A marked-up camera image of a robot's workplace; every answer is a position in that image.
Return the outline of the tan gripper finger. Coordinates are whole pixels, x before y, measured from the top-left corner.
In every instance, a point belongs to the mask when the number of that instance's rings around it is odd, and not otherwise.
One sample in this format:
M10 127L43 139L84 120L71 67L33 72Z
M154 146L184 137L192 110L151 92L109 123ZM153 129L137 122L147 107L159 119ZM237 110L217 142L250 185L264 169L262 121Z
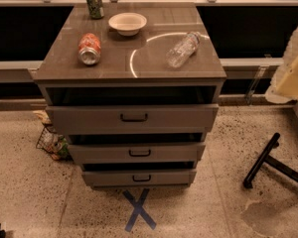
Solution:
M298 98L298 44L291 44L284 53L283 74L276 84L276 93L290 99Z
M283 64L275 71L264 96L272 103L298 99L298 27L287 44Z

